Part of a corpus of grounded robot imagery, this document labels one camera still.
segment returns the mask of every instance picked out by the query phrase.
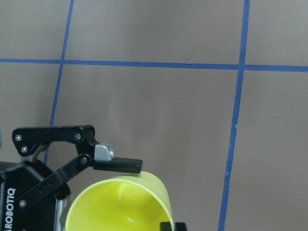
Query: screw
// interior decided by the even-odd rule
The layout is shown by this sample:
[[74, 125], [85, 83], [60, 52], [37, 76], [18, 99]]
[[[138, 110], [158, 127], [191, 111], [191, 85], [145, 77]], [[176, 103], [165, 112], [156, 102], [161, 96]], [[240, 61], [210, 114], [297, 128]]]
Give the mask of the screw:
[[81, 135], [79, 133], [75, 134], [75, 140], [79, 141], [81, 139]]
[[21, 207], [21, 208], [26, 207], [26, 205], [27, 205], [27, 203], [26, 203], [26, 201], [24, 201], [24, 200], [21, 200], [21, 201], [19, 202], [19, 207]]
[[22, 152], [22, 153], [27, 153], [27, 152], [28, 152], [27, 146], [21, 147], [21, 152]]
[[82, 165], [86, 165], [87, 162], [88, 162], [88, 159], [85, 158], [85, 157], [81, 158], [81, 160], [80, 160], [80, 163], [81, 163]]
[[15, 136], [15, 141], [21, 141], [22, 139], [23, 139], [23, 137], [21, 135], [19, 135], [19, 134], [17, 134]]

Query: yellow plastic cup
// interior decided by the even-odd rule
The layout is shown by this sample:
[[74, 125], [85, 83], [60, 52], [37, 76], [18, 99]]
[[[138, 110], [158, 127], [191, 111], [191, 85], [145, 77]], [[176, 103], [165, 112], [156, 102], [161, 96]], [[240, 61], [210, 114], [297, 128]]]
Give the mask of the yellow plastic cup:
[[148, 172], [97, 182], [69, 209], [66, 231], [160, 231], [170, 222], [169, 196], [163, 182]]

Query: yellow cup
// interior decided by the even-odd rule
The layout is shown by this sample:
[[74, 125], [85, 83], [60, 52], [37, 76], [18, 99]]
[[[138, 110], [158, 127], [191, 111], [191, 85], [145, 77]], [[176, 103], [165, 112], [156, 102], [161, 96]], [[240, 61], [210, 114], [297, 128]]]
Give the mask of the yellow cup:
[[66, 231], [160, 231], [161, 222], [174, 230], [166, 187], [148, 172], [97, 182], [73, 202]]

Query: silver bolt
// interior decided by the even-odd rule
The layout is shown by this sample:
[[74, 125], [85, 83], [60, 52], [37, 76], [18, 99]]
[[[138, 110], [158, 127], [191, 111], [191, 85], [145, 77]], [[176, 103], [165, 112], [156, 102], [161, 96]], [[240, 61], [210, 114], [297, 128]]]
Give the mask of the silver bolt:
[[75, 134], [75, 140], [79, 141], [81, 139], [81, 135], [79, 133]]
[[23, 139], [23, 137], [21, 135], [19, 135], [19, 134], [17, 134], [15, 136], [15, 141], [21, 141], [22, 139]]
[[86, 165], [87, 162], [88, 162], [88, 159], [85, 158], [85, 157], [81, 158], [81, 160], [80, 160], [80, 163], [81, 163], [82, 165]]
[[27, 146], [21, 147], [21, 152], [22, 152], [22, 153], [27, 153], [27, 152], [28, 152]]
[[19, 207], [21, 207], [21, 208], [26, 207], [26, 205], [27, 205], [27, 203], [26, 203], [26, 201], [24, 201], [24, 200], [21, 200], [21, 201], [19, 202]]

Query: blue line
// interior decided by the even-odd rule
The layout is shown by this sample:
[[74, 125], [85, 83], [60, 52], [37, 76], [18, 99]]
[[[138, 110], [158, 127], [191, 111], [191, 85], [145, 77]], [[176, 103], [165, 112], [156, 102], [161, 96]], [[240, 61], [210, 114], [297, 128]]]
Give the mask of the blue line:
[[245, 65], [247, 71], [308, 72], [308, 66]]
[[165, 67], [186, 69], [221, 69], [237, 70], [237, 64], [185, 64], [185, 63], [156, 63], [156, 62], [125, 62], [98, 60], [65, 60], [64, 64], [73, 65], [102, 65], [102, 66], [134, 66], [134, 67]]
[[[69, 27], [71, 24], [72, 13], [73, 13], [73, 6], [74, 6], [74, 0], [71, 0], [69, 4], [68, 16], [67, 16], [66, 27], [65, 27], [65, 35], [64, 35], [64, 41], [63, 41], [63, 46], [62, 46], [62, 53], [61, 53], [57, 84], [56, 84], [56, 89], [54, 92], [54, 98], [53, 98], [53, 104], [52, 104], [52, 110], [51, 110], [51, 118], [50, 118], [50, 126], [52, 126], [54, 123], [54, 117], [55, 117], [55, 112], [57, 108], [61, 77], [62, 77], [63, 65], [64, 65], [64, 58], [65, 58], [65, 52], [66, 52], [66, 47], [67, 47], [67, 41], [68, 41], [68, 32], [69, 32]], [[49, 152], [49, 149], [47, 149], [45, 152], [44, 164], [47, 164], [48, 152]]]
[[60, 60], [54, 59], [0, 59], [0, 63], [60, 64], [60, 62]]
[[232, 116], [232, 124], [231, 124], [230, 140], [229, 140], [229, 150], [228, 150], [228, 158], [227, 158], [226, 171], [225, 171], [223, 193], [222, 193], [222, 199], [221, 199], [218, 231], [225, 230], [226, 218], [227, 218], [230, 177], [231, 177], [231, 171], [232, 171], [232, 165], [233, 165], [234, 148], [235, 148], [236, 134], [237, 134], [236, 125], [238, 124], [238, 119], [239, 119], [240, 106], [241, 106], [241, 94], [242, 94], [243, 78], [244, 78], [244, 65], [245, 65], [247, 37], [248, 37], [249, 10], [250, 10], [250, 0], [244, 0], [239, 69], [238, 69], [237, 81], [236, 81], [236, 91], [235, 91], [234, 105], [233, 105], [233, 116]]

